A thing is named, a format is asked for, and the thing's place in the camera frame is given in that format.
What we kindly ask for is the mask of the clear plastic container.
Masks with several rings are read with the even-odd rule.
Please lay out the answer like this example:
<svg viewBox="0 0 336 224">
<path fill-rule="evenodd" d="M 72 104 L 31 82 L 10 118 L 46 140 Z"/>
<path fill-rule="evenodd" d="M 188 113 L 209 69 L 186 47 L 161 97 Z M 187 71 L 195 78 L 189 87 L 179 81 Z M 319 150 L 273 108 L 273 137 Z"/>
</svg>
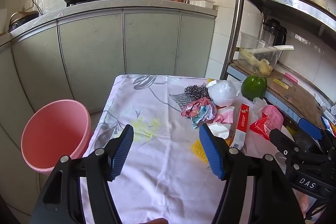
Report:
<svg viewBox="0 0 336 224">
<path fill-rule="evenodd" d="M 282 51 L 273 51 L 271 46 L 250 34 L 241 33 L 238 63 L 250 73 L 268 77 L 276 66 Z"/>
</svg>

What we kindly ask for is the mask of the black blender jug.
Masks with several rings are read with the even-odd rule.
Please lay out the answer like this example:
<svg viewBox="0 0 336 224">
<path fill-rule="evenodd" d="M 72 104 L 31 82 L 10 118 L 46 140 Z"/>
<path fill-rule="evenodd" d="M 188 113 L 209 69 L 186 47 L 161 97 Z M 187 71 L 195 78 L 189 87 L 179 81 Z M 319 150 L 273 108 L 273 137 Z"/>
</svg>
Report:
<svg viewBox="0 0 336 224">
<path fill-rule="evenodd" d="M 259 38 L 269 46 L 283 46 L 287 34 L 287 29 L 278 20 L 271 18 L 262 23 Z"/>
</svg>

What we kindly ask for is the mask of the white foam piece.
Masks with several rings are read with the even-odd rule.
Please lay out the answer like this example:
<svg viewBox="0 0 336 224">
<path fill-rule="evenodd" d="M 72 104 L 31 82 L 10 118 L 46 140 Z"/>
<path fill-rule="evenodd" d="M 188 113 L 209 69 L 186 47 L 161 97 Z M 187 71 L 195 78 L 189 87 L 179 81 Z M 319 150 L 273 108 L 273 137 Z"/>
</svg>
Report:
<svg viewBox="0 0 336 224">
<path fill-rule="evenodd" d="M 239 95 L 239 90 L 230 80 L 213 80 L 206 87 L 209 97 L 219 107 L 231 106 Z"/>
</svg>

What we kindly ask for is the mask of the clear bubble wrap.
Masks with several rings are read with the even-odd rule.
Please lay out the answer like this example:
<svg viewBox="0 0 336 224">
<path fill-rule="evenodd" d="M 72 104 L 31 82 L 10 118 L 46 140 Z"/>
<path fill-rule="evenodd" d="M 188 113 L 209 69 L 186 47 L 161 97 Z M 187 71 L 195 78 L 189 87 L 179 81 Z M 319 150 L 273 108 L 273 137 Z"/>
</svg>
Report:
<svg viewBox="0 0 336 224">
<path fill-rule="evenodd" d="M 257 117 L 257 119 L 260 119 L 262 117 L 261 111 L 267 105 L 268 104 L 267 104 L 266 100 L 264 100 L 264 98 L 261 99 L 259 97 L 255 97 L 253 99 L 252 111 L 255 114 L 255 116 Z"/>
</svg>

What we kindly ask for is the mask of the red white plastic bag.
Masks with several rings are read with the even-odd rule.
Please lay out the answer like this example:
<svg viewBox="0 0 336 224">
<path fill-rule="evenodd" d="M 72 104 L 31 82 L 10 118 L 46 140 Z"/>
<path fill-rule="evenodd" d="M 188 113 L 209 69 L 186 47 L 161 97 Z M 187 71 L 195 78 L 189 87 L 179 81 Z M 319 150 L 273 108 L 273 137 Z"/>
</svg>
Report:
<svg viewBox="0 0 336 224">
<path fill-rule="evenodd" d="M 270 132 L 273 129 L 282 128 L 284 118 L 278 108 L 273 105 L 267 105 L 261 110 L 261 118 L 253 122 L 249 129 L 259 134 L 264 139 L 269 140 Z"/>
</svg>

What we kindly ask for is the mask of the yellow foam fruit net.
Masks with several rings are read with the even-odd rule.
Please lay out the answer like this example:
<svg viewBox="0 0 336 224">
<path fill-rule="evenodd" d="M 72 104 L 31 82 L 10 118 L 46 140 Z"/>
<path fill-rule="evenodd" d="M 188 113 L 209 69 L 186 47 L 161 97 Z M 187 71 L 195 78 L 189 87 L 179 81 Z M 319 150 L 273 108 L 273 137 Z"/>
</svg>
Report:
<svg viewBox="0 0 336 224">
<path fill-rule="evenodd" d="M 192 145 L 191 145 L 191 151 L 192 153 L 201 161 L 208 163 L 208 159 L 206 157 L 205 151 L 202 147 L 201 141 L 197 139 Z"/>
</svg>

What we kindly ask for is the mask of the red long carton box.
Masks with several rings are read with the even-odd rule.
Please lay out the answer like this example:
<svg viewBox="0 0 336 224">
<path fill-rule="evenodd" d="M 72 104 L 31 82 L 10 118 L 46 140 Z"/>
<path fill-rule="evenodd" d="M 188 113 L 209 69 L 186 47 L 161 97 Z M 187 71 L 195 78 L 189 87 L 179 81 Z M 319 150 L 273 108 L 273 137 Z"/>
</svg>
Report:
<svg viewBox="0 0 336 224">
<path fill-rule="evenodd" d="M 248 120 L 249 120 L 249 105 L 245 103 L 240 103 L 238 116 L 236 119 L 236 126 L 231 138 L 230 147 L 236 148 L 239 151 L 243 150 L 248 130 Z"/>
</svg>

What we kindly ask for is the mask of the green bell pepper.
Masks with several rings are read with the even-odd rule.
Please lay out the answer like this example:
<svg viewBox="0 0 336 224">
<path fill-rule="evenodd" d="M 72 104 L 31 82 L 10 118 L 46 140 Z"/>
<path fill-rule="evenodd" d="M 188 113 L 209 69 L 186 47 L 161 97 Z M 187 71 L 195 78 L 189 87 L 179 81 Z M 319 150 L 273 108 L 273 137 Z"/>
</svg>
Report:
<svg viewBox="0 0 336 224">
<path fill-rule="evenodd" d="M 250 101 L 253 101 L 256 97 L 263 99 L 266 89 L 266 77 L 248 76 L 241 85 L 241 94 Z"/>
</svg>

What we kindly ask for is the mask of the grey kitchen cabinet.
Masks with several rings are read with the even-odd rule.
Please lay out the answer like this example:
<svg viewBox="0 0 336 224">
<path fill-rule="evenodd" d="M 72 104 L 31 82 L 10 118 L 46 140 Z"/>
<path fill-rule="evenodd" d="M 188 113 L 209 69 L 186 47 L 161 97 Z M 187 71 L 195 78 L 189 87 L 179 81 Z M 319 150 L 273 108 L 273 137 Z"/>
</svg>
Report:
<svg viewBox="0 0 336 224">
<path fill-rule="evenodd" d="M 21 136 L 34 113 L 60 99 L 101 113 L 121 74 L 206 74 L 217 12 L 161 0 L 104 0 L 49 12 L 1 36 L 1 197 L 29 216 L 39 175 Z"/>
</svg>

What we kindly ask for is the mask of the pink plastic bucket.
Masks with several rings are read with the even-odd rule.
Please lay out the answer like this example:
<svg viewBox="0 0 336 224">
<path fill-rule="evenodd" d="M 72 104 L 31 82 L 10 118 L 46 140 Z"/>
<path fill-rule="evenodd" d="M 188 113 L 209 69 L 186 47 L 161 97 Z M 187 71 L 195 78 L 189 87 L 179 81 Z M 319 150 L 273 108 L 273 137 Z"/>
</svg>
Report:
<svg viewBox="0 0 336 224">
<path fill-rule="evenodd" d="M 21 138 L 26 164 L 50 174 L 62 156 L 84 155 L 93 135 L 87 108 L 75 100 L 58 100 L 43 106 L 27 122 Z"/>
</svg>

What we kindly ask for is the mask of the steel wool scrubber ball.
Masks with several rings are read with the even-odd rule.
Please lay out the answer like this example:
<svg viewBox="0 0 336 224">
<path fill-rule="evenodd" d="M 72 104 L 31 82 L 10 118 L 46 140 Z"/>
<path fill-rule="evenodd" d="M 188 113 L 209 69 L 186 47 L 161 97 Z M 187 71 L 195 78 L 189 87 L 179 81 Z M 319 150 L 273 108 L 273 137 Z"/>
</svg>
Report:
<svg viewBox="0 0 336 224">
<path fill-rule="evenodd" d="M 187 86 L 184 93 L 190 102 L 197 101 L 201 98 L 211 99 L 206 84 Z"/>
</svg>

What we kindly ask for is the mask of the white rectangular container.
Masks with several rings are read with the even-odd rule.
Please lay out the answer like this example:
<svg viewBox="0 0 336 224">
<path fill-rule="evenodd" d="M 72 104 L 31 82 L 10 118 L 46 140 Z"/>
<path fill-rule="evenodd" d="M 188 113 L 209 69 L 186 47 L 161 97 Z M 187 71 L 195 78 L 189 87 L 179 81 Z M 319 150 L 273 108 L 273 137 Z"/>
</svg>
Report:
<svg viewBox="0 0 336 224">
<path fill-rule="evenodd" d="M 213 9 L 214 6 L 214 1 L 212 0 L 190 0 L 189 4 L 198 6 L 198 7 L 203 7 L 207 9 Z"/>
</svg>

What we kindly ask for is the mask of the pink blue wrapper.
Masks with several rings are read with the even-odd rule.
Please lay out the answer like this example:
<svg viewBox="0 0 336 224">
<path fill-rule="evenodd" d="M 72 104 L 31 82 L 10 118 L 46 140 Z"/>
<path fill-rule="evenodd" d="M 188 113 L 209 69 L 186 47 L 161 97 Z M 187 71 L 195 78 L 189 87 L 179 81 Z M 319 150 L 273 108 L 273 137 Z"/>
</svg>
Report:
<svg viewBox="0 0 336 224">
<path fill-rule="evenodd" d="M 213 101 L 203 97 L 186 105 L 181 116 L 189 118 L 193 128 L 197 128 L 199 124 L 212 122 L 216 113 L 217 107 Z"/>
</svg>

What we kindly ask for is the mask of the silver mesh scouring pad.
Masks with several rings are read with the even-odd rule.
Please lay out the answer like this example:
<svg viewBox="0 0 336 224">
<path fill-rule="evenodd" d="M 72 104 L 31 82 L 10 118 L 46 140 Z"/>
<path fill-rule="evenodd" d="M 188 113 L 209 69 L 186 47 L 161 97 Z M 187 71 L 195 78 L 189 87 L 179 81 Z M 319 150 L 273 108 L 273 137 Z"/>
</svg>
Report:
<svg viewBox="0 0 336 224">
<path fill-rule="evenodd" d="M 182 111 L 185 108 L 185 106 L 195 101 L 187 93 L 170 94 L 170 97 L 175 103 L 177 103 L 177 105 L 180 107 Z"/>
</svg>

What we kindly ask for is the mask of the floral white tablecloth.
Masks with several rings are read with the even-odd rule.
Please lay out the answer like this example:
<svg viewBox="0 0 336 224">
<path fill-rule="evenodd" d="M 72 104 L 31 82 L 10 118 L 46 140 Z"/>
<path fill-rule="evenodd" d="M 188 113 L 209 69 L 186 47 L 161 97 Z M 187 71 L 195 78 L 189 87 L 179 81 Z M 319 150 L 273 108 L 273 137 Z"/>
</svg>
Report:
<svg viewBox="0 0 336 224">
<path fill-rule="evenodd" d="M 87 152 L 101 148 L 130 124 L 134 141 L 110 191 L 122 223 L 165 218 L 169 223 L 211 223 L 224 181 L 191 151 L 199 132 L 173 96 L 206 79 L 119 75 L 114 79 Z"/>
</svg>

